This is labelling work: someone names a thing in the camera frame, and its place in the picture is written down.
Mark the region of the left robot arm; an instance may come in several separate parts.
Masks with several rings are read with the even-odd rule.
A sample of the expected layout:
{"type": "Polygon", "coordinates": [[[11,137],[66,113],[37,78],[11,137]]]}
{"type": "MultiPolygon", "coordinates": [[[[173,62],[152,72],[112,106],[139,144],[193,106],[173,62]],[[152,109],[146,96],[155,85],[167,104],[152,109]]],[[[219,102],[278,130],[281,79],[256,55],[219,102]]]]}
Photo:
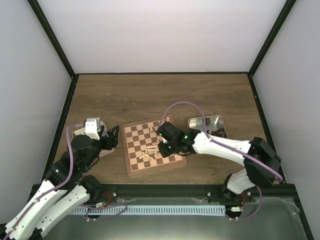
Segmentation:
{"type": "Polygon", "coordinates": [[[46,173],[38,190],[11,221],[0,226],[2,240],[41,240],[77,206],[97,202],[102,185],[93,175],[85,175],[118,145],[119,126],[106,130],[99,119],[80,124],[83,134],[71,136],[66,129],[67,147],[46,173]]]}

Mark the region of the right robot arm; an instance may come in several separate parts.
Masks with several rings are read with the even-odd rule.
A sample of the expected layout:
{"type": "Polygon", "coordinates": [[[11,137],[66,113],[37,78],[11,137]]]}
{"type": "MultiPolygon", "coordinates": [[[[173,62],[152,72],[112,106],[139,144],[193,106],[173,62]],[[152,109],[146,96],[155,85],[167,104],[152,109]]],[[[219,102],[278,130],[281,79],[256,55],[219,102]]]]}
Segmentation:
{"type": "Polygon", "coordinates": [[[156,134],[162,137],[158,148],[163,157],[173,154],[211,155],[243,166],[239,172],[228,175],[221,188],[223,198],[229,202],[250,188],[270,189],[275,180],[283,180],[279,174],[281,158],[260,137],[251,141],[233,140],[194,128],[182,131],[170,122],[164,122],[156,134]]]}

